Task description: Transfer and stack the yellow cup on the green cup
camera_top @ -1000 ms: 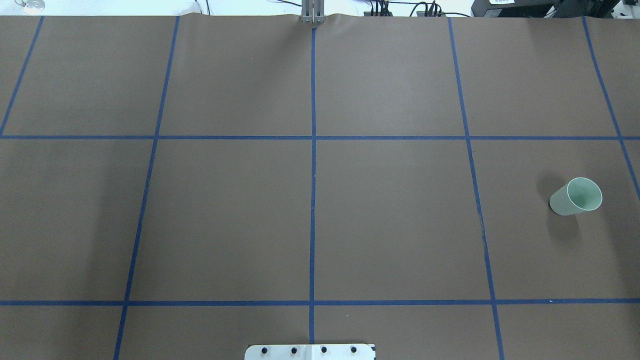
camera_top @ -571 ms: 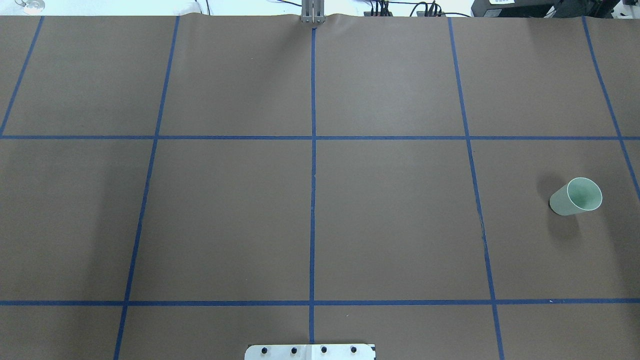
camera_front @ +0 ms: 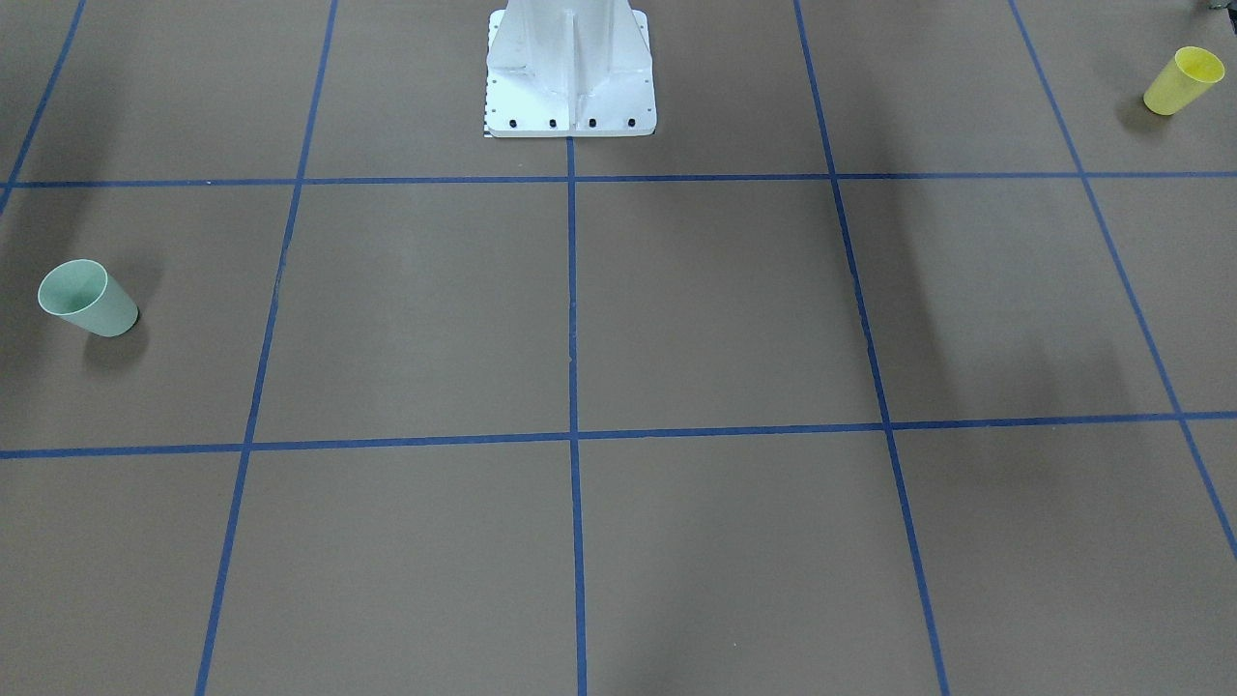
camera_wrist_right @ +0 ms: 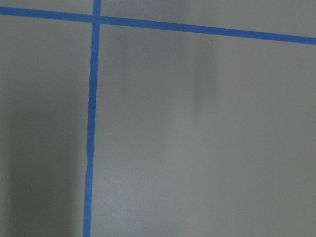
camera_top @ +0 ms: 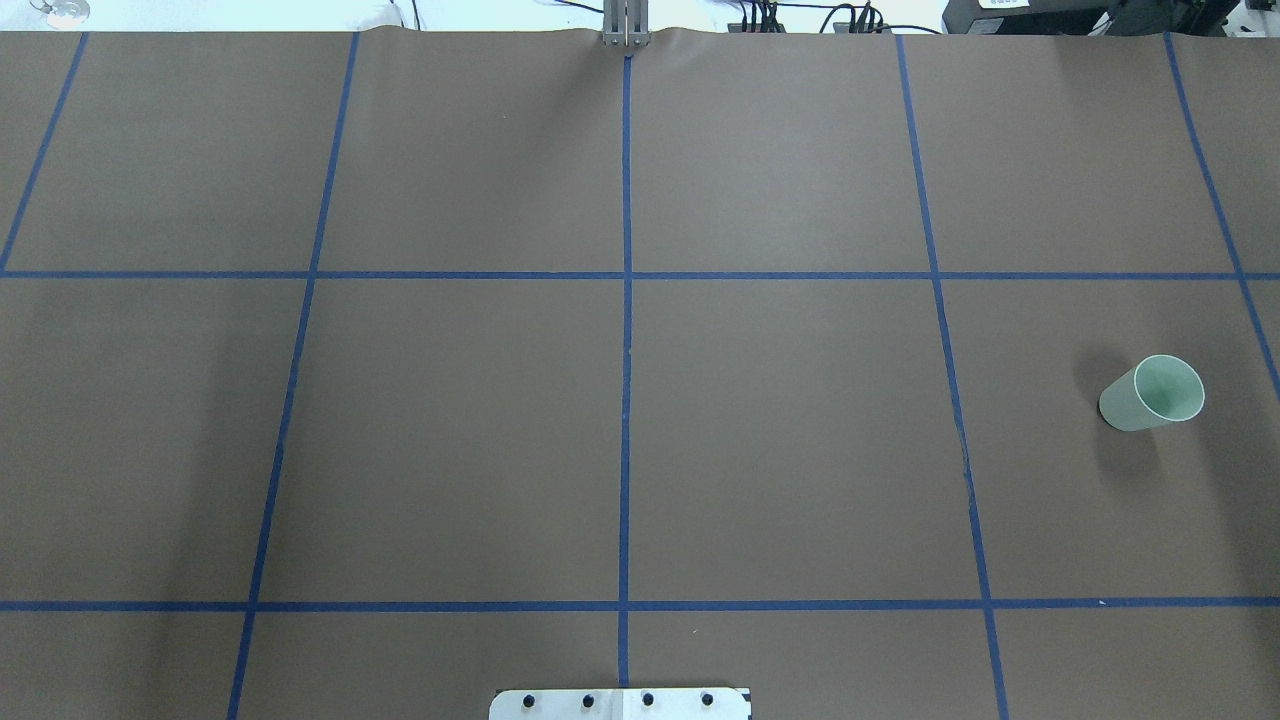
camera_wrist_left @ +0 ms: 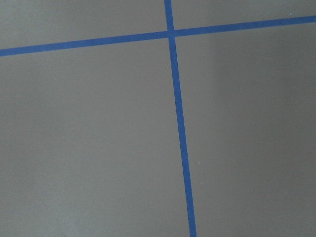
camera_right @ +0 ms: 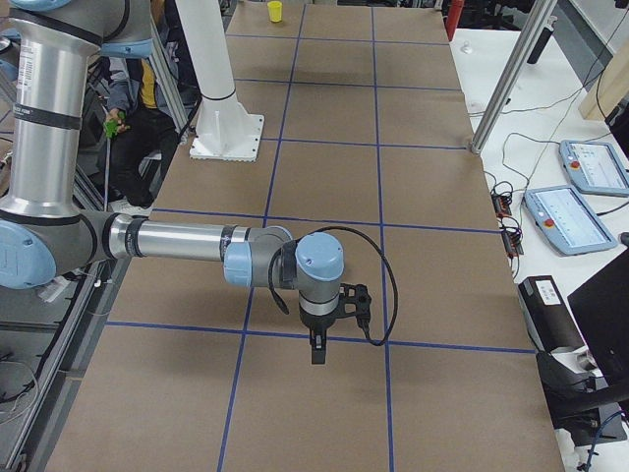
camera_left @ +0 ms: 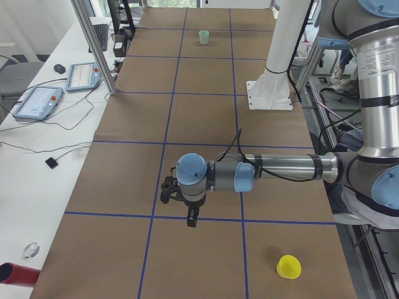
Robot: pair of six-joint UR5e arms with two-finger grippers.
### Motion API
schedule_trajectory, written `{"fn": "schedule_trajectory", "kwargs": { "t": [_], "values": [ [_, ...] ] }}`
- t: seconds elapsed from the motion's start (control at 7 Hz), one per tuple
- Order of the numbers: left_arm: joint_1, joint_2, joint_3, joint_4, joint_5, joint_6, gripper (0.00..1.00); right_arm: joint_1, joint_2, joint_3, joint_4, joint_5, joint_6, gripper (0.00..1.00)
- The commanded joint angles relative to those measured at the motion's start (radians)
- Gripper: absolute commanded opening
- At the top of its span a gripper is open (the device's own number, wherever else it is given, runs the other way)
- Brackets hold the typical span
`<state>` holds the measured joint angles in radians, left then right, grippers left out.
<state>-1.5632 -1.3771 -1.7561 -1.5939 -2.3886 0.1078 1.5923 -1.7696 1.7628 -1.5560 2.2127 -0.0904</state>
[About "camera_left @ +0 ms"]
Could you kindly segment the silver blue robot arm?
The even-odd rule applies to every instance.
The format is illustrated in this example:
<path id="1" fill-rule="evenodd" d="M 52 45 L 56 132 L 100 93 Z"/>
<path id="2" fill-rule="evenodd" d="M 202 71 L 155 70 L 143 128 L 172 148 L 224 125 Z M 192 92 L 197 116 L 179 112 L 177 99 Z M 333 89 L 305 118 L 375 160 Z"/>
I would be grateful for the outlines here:
<path id="1" fill-rule="evenodd" d="M 303 156 L 227 151 L 214 161 L 185 154 L 162 184 L 161 200 L 184 202 L 190 227 L 208 192 L 248 192 L 269 177 L 344 185 L 353 192 L 344 197 L 351 214 L 381 229 L 398 228 L 398 2 L 324 1 L 319 44 L 357 53 L 362 147 Z"/>

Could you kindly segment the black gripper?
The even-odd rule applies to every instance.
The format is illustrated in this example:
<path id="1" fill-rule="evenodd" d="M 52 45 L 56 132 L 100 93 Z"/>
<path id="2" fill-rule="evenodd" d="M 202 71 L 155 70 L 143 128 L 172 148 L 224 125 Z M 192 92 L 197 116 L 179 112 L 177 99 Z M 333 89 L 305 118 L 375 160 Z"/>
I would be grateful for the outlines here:
<path id="1" fill-rule="evenodd" d="M 198 201 L 184 200 L 184 204 L 188 207 L 188 215 L 186 223 L 188 227 L 196 227 L 198 221 L 198 215 L 200 207 L 206 202 L 206 199 L 200 199 Z"/>

